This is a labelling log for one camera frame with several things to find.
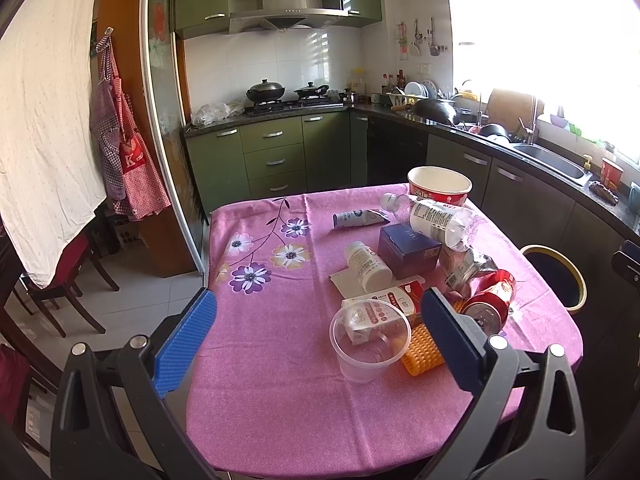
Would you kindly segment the silver wrapper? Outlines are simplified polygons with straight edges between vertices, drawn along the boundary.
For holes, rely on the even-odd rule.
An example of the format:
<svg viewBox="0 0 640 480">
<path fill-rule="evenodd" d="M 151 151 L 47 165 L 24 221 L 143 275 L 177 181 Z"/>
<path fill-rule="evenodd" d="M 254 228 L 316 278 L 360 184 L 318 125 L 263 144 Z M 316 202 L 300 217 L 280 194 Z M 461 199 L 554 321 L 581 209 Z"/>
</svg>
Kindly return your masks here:
<svg viewBox="0 0 640 480">
<path fill-rule="evenodd" d="M 472 278 L 479 278 L 498 270 L 493 258 L 473 247 L 465 250 L 445 247 L 440 252 L 439 262 L 446 275 L 446 286 L 458 292 Z"/>
</svg>

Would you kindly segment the green lower cabinets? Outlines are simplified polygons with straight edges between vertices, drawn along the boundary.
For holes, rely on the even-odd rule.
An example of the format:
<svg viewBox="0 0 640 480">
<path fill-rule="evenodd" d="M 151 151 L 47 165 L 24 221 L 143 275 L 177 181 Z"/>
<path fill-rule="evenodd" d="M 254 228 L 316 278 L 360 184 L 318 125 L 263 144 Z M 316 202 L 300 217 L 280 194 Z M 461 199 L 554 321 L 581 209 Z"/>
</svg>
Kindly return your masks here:
<svg viewBox="0 0 640 480">
<path fill-rule="evenodd" d="M 250 198 L 405 183 L 417 166 L 465 174 L 470 201 L 515 246 L 564 252 L 592 280 L 639 218 L 599 202 L 570 178 L 479 136 L 373 107 L 235 119 L 186 132 L 186 150 L 206 212 Z"/>
</svg>

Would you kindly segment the white paper napkin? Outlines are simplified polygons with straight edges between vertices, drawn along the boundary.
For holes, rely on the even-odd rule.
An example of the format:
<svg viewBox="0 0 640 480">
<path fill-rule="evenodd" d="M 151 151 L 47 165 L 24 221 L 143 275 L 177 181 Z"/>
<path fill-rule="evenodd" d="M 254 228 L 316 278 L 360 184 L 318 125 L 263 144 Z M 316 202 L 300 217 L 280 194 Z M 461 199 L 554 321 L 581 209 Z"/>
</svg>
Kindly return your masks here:
<svg viewBox="0 0 640 480">
<path fill-rule="evenodd" d="M 332 273 L 330 281 L 344 299 L 359 297 L 366 293 L 357 281 L 355 272 L 350 269 Z"/>
</svg>

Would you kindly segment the dark wooden chair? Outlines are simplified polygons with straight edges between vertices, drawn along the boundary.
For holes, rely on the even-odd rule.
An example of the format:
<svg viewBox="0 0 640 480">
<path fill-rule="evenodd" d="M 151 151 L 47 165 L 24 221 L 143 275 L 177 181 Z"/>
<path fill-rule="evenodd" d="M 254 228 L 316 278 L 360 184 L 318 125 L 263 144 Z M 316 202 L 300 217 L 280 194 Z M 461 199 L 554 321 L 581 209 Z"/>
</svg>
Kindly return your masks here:
<svg viewBox="0 0 640 480">
<path fill-rule="evenodd" d="M 105 327 L 96 320 L 79 301 L 79 298 L 84 293 L 76 284 L 76 278 L 78 278 L 79 271 L 87 260 L 92 263 L 96 272 L 101 275 L 101 278 L 103 278 L 104 282 L 111 287 L 111 290 L 113 292 L 118 292 L 119 286 L 100 263 L 99 257 L 92 248 L 90 237 L 88 237 L 84 232 L 77 235 L 70 244 L 65 247 L 60 260 L 58 260 L 54 277 L 47 287 L 38 288 L 26 274 L 21 273 L 17 279 L 11 283 L 11 290 L 23 308 L 29 314 L 32 314 L 32 311 L 26 307 L 24 300 L 18 296 L 16 285 L 21 283 L 25 287 L 27 296 L 29 296 L 36 308 L 44 315 L 44 317 L 63 338 L 66 337 L 65 330 L 50 310 L 44 305 L 46 301 L 50 301 L 50 303 L 53 304 L 53 307 L 58 309 L 58 303 L 56 300 L 65 298 L 89 325 L 91 325 L 99 334 L 104 334 L 106 332 Z"/>
</svg>

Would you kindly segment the wooden cutting board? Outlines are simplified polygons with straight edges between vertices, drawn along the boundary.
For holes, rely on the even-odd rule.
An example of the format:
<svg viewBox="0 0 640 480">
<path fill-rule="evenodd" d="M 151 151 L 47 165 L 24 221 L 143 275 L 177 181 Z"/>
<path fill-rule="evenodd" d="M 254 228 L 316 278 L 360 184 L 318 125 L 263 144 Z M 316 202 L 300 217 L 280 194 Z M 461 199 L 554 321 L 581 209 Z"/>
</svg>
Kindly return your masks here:
<svg viewBox="0 0 640 480">
<path fill-rule="evenodd" d="M 494 89 L 488 98 L 486 114 L 488 122 L 503 126 L 507 132 L 514 133 L 520 128 L 518 118 L 522 114 L 521 106 L 530 94 L 509 90 Z"/>
</svg>

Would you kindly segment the red soda can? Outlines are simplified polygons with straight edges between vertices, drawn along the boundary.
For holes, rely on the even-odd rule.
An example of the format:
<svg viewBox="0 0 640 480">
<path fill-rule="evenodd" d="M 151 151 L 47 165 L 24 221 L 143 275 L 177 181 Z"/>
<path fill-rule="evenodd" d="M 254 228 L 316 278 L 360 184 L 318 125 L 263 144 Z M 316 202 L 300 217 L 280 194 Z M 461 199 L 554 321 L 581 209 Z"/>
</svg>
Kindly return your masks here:
<svg viewBox="0 0 640 480">
<path fill-rule="evenodd" d="M 506 325 L 515 292 L 514 276 L 507 270 L 497 270 L 480 279 L 461 313 L 472 318 L 487 336 L 498 335 Z"/>
</svg>

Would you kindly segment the black wok with lid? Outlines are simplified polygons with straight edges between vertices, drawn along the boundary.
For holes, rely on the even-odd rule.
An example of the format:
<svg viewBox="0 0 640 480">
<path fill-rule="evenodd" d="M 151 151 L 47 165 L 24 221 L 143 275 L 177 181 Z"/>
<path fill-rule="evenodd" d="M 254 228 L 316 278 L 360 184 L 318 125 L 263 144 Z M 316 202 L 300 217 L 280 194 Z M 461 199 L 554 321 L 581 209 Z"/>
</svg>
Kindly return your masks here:
<svg viewBox="0 0 640 480">
<path fill-rule="evenodd" d="M 259 84 L 253 84 L 246 92 L 246 98 L 254 103 L 269 103 L 280 100 L 285 94 L 285 88 L 277 81 L 263 79 Z"/>
</svg>

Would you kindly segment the white supplement bottle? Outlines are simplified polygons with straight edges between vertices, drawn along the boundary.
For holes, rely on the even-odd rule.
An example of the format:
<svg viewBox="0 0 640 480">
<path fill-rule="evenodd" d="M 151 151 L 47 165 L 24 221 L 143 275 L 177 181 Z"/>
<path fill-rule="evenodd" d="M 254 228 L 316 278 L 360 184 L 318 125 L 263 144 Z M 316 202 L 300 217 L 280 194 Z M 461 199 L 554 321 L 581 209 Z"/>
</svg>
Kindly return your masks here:
<svg viewBox="0 0 640 480">
<path fill-rule="evenodd" d="M 390 267 L 368 245 L 356 240 L 344 249 L 349 270 L 365 292 L 378 292 L 394 280 Z"/>
</svg>

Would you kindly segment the blue cardboard box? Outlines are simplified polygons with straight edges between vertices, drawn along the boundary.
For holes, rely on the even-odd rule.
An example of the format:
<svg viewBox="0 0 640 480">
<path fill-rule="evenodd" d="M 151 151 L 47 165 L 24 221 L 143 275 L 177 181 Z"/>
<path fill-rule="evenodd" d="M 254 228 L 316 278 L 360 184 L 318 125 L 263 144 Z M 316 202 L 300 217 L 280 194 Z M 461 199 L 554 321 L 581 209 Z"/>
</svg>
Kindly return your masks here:
<svg viewBox="0 0 640 480">
<path fill-rule="evenodd" d="M 427 274 L 435 269 L 442 244 L 413 231 L 405 224 L 383 226 L 378 238 L 378 255 L 395 278 Z"/>
</svg>

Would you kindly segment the orange bumpy mat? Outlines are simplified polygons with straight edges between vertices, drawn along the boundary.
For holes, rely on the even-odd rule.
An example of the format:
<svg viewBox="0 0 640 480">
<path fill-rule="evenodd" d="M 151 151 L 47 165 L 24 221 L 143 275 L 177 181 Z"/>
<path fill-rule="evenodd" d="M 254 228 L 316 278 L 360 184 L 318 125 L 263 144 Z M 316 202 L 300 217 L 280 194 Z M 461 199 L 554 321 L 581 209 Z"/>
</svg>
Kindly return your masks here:
<svg viewBox="0 0 640 480">
<path fill-rule="evenodd" d="M 411 320 L 411 341 L 405 354 L 401 358 L 407 372 L 413 376 L 420 376 L 429 370 L 441 366 L 445 359 L 437 348 L 431 333 L 417 313 Z"/>
</svg>

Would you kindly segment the red white carton box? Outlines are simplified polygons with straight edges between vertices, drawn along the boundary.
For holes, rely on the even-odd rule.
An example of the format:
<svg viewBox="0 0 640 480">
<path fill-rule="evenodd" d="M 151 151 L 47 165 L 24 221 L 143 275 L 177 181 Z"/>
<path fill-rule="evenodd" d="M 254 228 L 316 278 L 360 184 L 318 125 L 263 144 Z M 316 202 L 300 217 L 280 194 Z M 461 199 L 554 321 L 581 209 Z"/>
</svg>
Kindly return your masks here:
<svg viewBox="0 0 640 480">
<path fill-rule="evenodd" d="M 404 331 L 403 315 L 410 326 L 420 321 L 420 301 L 424 292 L 424 279 L 403 281 L 400 284 L 362 296 L 344 299 L 346 309 L 344 327 L 353 344 L 369 342 L 374 335 L 388 336 Z"/>
</svg>

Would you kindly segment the white blue tube pouch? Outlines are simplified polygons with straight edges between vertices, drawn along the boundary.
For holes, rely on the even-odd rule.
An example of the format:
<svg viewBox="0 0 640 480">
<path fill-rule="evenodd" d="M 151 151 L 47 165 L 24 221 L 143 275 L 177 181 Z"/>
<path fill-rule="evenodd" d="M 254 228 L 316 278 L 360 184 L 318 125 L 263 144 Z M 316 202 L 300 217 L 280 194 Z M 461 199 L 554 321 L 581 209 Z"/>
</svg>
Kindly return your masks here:
<svg viewBox="0 0 640 480">
<path fill-rule="evenodd" d="M 375 226 L 390 222 L 383 211 L 377 209 L 358 209 L 339 212 L 333 217 L 334 229 L 360 228 L 360 226 Z"/>
</svg>

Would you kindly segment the clear plastic cup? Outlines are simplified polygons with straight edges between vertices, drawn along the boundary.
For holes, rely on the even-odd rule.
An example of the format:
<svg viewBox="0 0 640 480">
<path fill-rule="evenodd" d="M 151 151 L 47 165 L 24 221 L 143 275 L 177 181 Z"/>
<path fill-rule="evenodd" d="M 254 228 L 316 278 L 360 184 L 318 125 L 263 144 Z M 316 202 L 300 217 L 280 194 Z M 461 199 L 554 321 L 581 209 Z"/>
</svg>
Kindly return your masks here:
<svg viewBox="0 0 640 480">
<path fill-rule="evenodd" d="M 402 358 L 411 341 L 411 326 L 401 315 L 403 332 L 374 335 L 369 342 L 353 344 L 344 327 L 346 313 L 347 310 L 341 308 L 334 314 L 329 328 L 330 343 L 343 376 L 350 382 L 367 384 Z"/>
</svg>

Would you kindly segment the red paper noodle bowl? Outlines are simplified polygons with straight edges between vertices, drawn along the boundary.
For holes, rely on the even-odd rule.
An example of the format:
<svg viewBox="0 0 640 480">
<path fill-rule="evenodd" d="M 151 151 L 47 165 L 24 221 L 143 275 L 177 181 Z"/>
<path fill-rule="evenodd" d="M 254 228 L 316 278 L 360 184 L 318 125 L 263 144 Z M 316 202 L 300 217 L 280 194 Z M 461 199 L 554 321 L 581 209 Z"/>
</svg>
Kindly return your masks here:
<svg viewBox="0 0 640 480">
<path fill-rule="evenodd" d="M 412 168 L 408 181 L 412 195 L 454 206 L 462 206 L 473 187 L 464 174 L 437 166 Z"/>
</svg>

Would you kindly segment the clear water bottle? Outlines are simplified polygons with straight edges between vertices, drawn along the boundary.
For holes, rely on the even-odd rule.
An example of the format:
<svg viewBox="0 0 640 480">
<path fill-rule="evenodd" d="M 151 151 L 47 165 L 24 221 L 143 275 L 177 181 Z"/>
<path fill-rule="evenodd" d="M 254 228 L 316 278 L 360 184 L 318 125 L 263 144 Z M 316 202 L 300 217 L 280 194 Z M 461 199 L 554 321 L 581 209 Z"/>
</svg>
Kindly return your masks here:
<svg viewBox="0 0 640 480">
<path fill-rule="evenodd" d="M 381 208 L 414 232 L 457 252 L 473 245 L 480 226 L 485 222 L 471 208 L 409 194 L 385 193 L 381 198 Z"/>
</svg>

